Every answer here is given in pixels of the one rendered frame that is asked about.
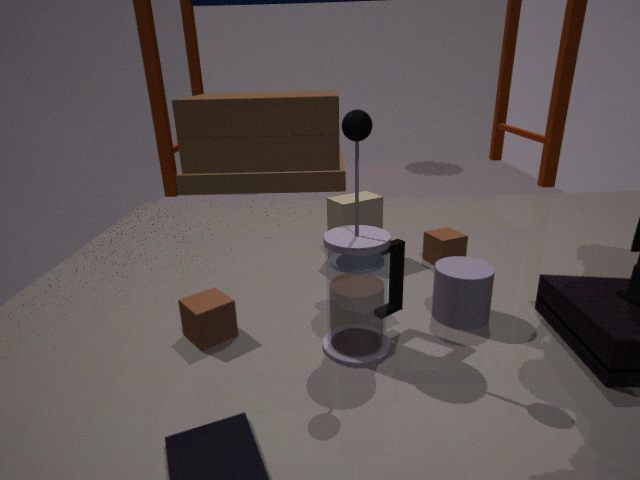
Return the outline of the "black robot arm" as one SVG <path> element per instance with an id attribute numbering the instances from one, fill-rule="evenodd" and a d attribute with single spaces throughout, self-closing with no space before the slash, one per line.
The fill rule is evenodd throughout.
<path id="1" fill-rule="evenodd" d="M 640 218 L 630 251 L 640 252 Z M 640 308 L 640 254 L 637 265 L 634 266 L 627 290 L 618 290 L 616 291 L 616 295 Z"/>

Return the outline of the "glass french press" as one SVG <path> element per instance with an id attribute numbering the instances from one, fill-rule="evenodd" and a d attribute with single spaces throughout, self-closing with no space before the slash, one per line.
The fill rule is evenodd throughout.
<path id="1" fill-rule="evenodd" d="M 331 360 L 351 367 L 374 366 L 389 355 L 386 316 L 401 310 L 403 301 L 405 241 L 391 241 L 386 230 L 359 225 L 359 141 L 371 130 L 371 118 L 360 109 L 342 121 L 344 135 L 355 141 L 355 225 L 323 236 L 328 330 L 323 350 Z"/>

